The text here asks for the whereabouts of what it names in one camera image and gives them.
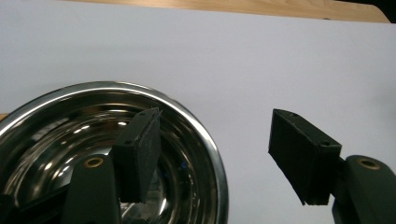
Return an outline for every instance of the screw hole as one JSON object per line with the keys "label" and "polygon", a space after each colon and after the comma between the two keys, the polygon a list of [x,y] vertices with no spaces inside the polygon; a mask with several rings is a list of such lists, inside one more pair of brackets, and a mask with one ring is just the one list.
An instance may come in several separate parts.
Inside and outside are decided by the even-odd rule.
{"label": "screw hole", "polygon": [[331,145],[330,142],[328,142],[328,141],[323,141],[320,144],[325,146],[325,147],[328,147],[329,145]]}
{"label": "screw hole", "polygon": [[90,158],[89,160],[86,160],[84,162],[84,165],[87,168],[94,168],[102,165],[103,161],[104,160],[100,157],[94,157],[94,158]]}
{"label": "screw hole", "polygon": [[371,170],[379,170],[381,168],[375,161],[370,161],[367,159],[360,159],[358,160],[358,163]]}

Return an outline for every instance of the wooden surface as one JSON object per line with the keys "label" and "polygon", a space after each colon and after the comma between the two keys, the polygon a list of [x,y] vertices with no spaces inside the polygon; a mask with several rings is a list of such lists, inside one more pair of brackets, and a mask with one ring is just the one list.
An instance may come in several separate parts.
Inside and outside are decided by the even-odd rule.
{"label": "wooden surface", "polygon": [[75,2],[127,4],[141,7],[170,7],[208,11],[335,21],[387,22],[384,13],[375,6],[337,2],[333,0],[70,0]]}

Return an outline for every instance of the stainless steel bowl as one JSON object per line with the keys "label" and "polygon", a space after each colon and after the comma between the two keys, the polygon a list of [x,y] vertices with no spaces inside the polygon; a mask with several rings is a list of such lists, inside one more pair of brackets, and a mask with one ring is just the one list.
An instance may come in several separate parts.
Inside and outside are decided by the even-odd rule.
{"label": "stainless steel bowl", "polygon": [[135,84],[91,82],[43,95],[0,122],[0,187],[22,205],[70,181],[75,162],[107,154],[137,112],[162,111],[163,151],[148,199],[122,203],[122,222],[225,223],[221,158],[202,124],[162,93]]}

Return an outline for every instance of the black plastic part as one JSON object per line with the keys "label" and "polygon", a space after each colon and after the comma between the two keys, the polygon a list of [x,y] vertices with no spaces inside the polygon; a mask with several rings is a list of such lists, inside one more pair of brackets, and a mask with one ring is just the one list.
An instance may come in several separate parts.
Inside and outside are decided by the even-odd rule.
{"label": "black plastic part", "polygon": [[161,153],[160,115],[158,108],[135,115],[109,153],[120,181],[123,203],[146,201]]}
{"label": "black plastic part", "polygon": [[59,223],[68,187],[65,185],[22,206],[23,223]]}
{"label": "black plastic part", "polygon": [[360,224],[358,214],[352,206],[342,205],[334,201],[332,206],[332,217],[335,224]]}
{"label": "black plastic part", "polygon": [[16,223],[18,213],[14,198],[6,194],[0,195],[0,224]]}
{"label": "black plastic part", "polygon": [[361,224],[396,223],[396,176],[386,164],[350,156],[346,158],[344,175]]}
{"label": "black plastic part", "polygon": [[69,184],[62,224],[119,224],[120,202],[111,158],[93,155],[79,161]]}
{"label": "black plastic part", "polygon": [[341,145],[299,115],[274,109],[269,153],[302,204],[327,204]]}

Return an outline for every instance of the white table surface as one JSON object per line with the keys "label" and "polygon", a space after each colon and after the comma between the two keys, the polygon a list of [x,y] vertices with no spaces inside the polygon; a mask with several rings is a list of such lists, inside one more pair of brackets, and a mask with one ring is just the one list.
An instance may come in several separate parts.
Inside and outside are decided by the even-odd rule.
{"label": "white table surface", "polygon": [[217,143],[229,223],[333,223],[267,153],[273,108],[396,170],[396,26],[63,1],[0,2],[0,112],[86,81],[186,106]]}

